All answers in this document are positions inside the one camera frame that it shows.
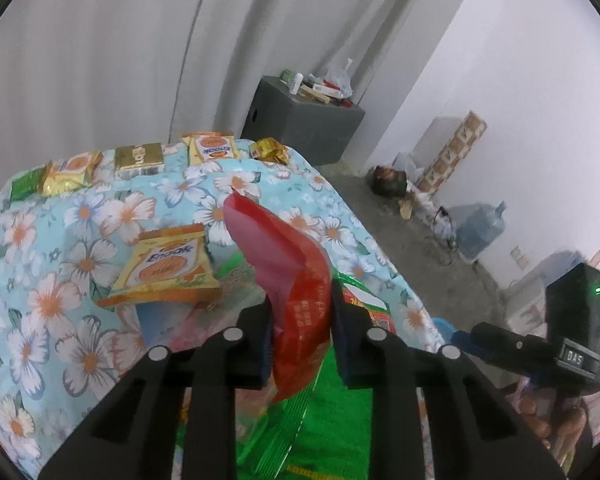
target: curtain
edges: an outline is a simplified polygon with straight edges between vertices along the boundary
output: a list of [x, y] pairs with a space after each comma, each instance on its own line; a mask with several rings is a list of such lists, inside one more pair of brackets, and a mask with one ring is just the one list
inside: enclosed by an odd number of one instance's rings
[[13, 0], [0, 18], [0, 187], [93, 148], [242, 131], [262, 75], [368, 84], [407, 0]]

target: red object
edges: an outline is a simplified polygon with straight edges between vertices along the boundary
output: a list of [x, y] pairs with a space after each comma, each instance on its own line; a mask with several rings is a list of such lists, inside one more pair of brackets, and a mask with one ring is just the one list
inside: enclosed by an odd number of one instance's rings
[[334, 90], [340, 90], [340, 87], [334, 83], [332, 83], [331, 81], [327, 81], [326, 79], [323, 79], [322, 82], [324, 83], [325, 86], [328, 86], [329, 88], [333, 88]]
[[236, 192], [224, 201], [224, 222], [271, 301], [274, 401], [287, 399], [313, 380], [329, 348], [328, 256], [313, 239]]

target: yellow snack packet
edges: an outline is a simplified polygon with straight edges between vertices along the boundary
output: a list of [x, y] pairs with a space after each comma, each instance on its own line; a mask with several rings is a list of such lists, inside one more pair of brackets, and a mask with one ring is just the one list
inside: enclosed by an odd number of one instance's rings
[[189, 147], [190, 166], [216, 158], [240, 158], [234, 135], [230, 132], [182, 134], [182, 140]]
[[101, 160], [101, 152], [84, 152], [66, 160], [48, 162], [38, 192], [52, 196], [90, 186], [93, 170]]
[[158, 229], [139, 237], [131, 257], [98, 306], [125, 301], [213, 301], [220, 285], [213, 276], [205, 251], [205, 227]]
[[289, 164], [288, 149], [273, 137], [256, 140], [251, 145], [251, 156], [264, 162], [275, 162], [285, 166]]

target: blue water jug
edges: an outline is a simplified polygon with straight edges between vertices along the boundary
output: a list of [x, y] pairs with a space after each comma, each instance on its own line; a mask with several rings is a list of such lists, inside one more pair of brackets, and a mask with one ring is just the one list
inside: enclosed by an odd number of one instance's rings
[[480, 204], [469, 218], [456, 231], [456, 241], [460, 255], [474, 261], [504, 231], [502, 212], [507, 205], [500, 202], [498, 207]]

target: orange flower center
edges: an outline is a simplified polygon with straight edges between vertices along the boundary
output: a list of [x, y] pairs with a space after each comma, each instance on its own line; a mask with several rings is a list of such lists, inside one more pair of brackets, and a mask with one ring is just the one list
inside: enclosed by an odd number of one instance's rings
[[98, 368], [97, 355], [93, 352], [86, 354], [82, 359], [82, 364], [84, 365], [84, 373], [93, 374]]
[[86, 220], [87, 218], [89, 218], [91, 216], [91, 210], [89, 209], [88, 206], [83, 205], [80, 208], [80, 211], [78, 211], [78, 216], [80, 218], [82, 218], [83, 220]]
[[22, 424], [20, 424], [17, 420], [12, 420], [10, 423], [11, 431], [15, 436], [23, 436], [24, 430], [22, 429]]
[[301, 231], [306, 231], [309, 228], [306, 221], [301, 216], [294, 216], [289, 224]]
[[25, 234], [27, 234], [27, 230], [22, 225], [18, 225], [13, 231], [13, 243], [19, 246], [24, 240]]
[[55, 291], [49, 296], [40, 297], [40, 313], [45, 319], [50, 319], [56, 314], [60, 314], [60, 298]]
[[78, 264], [78, 269], [80, 269], [82, 272], [91, 272], [95, 266], [96, 265], [93, 260], [90, 258], [85, 258]]
[[231, 179], [231, 185], [233, 186], [233, 188], [236, 191], [240, 191], [241, 189], [244, 189], [244, 181], [239, 176], [234, 176]]
[[335, 227], [329, 227], [324, 234], [327, 238], [331, 238], [331, 240], [339, 240], [340, 232]]
[[407, 313], [407, 319], [409, 324], [414, 328], [424, 328], [424, 320], [422, 319], [422, 313], [419, 310], [409, 310]]
[[125, 207], [120, 213], [120, 222], [123, 224], [131, 224], [134, 219], [134, 209], [132, 207]]

